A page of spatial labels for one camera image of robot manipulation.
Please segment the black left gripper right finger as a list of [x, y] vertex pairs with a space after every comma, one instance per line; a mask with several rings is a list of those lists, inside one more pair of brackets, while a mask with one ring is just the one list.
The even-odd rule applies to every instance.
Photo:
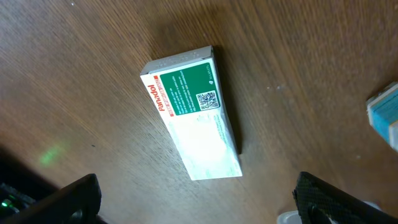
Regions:
[[397, 223], [397, 218], [308, 172], [299, 174], [293, 196], [303, 223]]

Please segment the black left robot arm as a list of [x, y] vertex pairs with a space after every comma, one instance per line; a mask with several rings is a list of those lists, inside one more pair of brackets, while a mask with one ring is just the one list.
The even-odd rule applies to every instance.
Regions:
[[[292, 192], [296, 210], [278, 223], [387, 223], [397, 219], [308, 172]], [[101, 190], [95, 174], [54, 189], [5, 152], [1, 153], [1, 223], [102, 223]]]

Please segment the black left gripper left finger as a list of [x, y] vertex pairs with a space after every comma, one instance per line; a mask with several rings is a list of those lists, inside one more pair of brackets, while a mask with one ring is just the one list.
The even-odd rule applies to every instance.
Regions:
[[95, 174], [88, 174], [45, 197], [19, 213], [5, 218], [6, 224], [88, 223], [98, 221], [101, 189]]

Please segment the white green medicine box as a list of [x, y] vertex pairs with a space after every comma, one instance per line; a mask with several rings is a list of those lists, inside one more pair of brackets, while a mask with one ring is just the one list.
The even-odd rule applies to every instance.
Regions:
[[242, 176], [212, 46], [150, 61], [140, 78], [192, 180]]

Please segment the small gold-lidded balm jar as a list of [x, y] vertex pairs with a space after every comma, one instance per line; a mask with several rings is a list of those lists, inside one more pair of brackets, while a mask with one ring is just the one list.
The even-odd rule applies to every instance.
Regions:
[[366, 101], [369, 124], [397, 151], [397, 82]]

